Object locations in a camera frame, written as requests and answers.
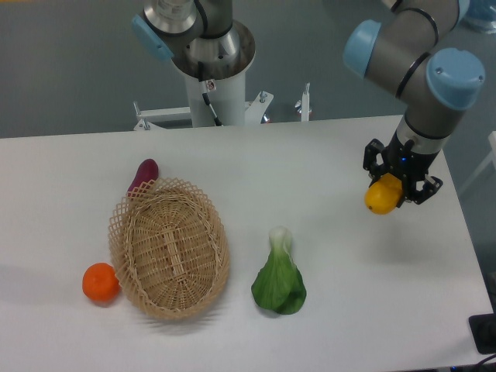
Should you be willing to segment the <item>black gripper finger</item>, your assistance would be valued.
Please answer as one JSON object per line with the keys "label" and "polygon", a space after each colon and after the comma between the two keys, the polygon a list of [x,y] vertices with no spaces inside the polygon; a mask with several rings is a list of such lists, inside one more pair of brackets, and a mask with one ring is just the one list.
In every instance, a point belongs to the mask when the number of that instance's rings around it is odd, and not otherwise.
{"label": "black gripper finger", "polygon": [[372,139],[364,149],[363,169],[368,172],[371,187],[387,171],[387,147],[378,139]]}
{"label": "black gripper finger", "polygon": [[417,189],[416,182],[405,174],[401,177],[402,194],[397,207],[400,208],[405,202],[420,205],[435,195],[442,186],[443,181],[441,179],[426,175],[422,181],[422,187]]}

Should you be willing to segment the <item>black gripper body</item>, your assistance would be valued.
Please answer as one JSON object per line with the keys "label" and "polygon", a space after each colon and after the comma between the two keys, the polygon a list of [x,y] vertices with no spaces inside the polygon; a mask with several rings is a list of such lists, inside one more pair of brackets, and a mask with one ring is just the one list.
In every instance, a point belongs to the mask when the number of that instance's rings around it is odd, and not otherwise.
{"label": "black gripper body", "polygon": [[413,147],[412,139],[402,143],[398,134],[395,133],[387,146],[388,172],[399,180],[406,174],[416,182],[417,189],[420,189],[422,181],[426,175],[429,175],[429,168],[437,158],[439,151],[422,154],[415,152]]}

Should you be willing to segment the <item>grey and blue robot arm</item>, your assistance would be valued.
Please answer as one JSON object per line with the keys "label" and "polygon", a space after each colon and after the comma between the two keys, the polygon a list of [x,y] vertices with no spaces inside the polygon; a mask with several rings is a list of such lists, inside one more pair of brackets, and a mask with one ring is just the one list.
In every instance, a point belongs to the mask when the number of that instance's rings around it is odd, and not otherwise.
{"label": "grey and blue robot arm", "polygon": [[[194,126],[260,123],[270,99],[245,101],[245,74],[255,56],[252,33],[233,18],[230,1],[147,1],[135,15],[137,39],[156,59],[184,76]],[[483,64],[465,50],[436,44],[465,16],[466,1],[389,1],[394,20],[366,20],[346,42],[344,64],[408,107],[388,145],[374,139],[364,151],[370,175],[366,206],[387,214],[421,204],[442,182],[429,168],[456,125],[477,100]]]}

